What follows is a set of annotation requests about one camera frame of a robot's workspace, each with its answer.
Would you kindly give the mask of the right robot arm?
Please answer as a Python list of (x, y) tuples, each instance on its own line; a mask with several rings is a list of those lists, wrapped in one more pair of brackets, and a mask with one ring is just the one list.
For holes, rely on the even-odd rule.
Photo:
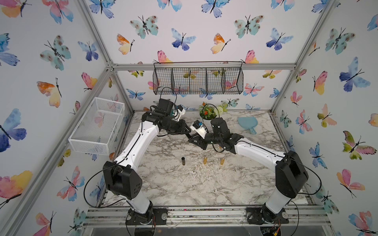
[(223, 150), (239, 154), (267, 167), (275, 173), (275, 189), (269, 199), (248, 213), (249, 224), (275, 223), (283, 217), (284, 207), (300, 194), (309, 175), (298, 154), (294, 151), (281, 152), (258, 145), (241, 134), (230, 132), (223, 118), (210, 123), (212, 132), (204, 123), (195, 121), (190, 126), (196, 134), (189, 136), (189, 142), (207, 149), (209, 144), (219, 145)]

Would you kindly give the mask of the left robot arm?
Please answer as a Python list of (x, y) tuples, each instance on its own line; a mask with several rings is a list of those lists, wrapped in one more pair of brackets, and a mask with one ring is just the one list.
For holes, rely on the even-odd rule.
[(191, 133), (185, 120), (176, 121), (164, 113), (146, 112), (127, 147), (113, 162), (107, 161), (103, 166), (106, 189), (126, 200), (131, 207), (130, 216), (143, 225), (153, 220), (153, 204), (141, 193), (142, 178), (137, 170), (145, 151), (162, 130), (172, 135)]

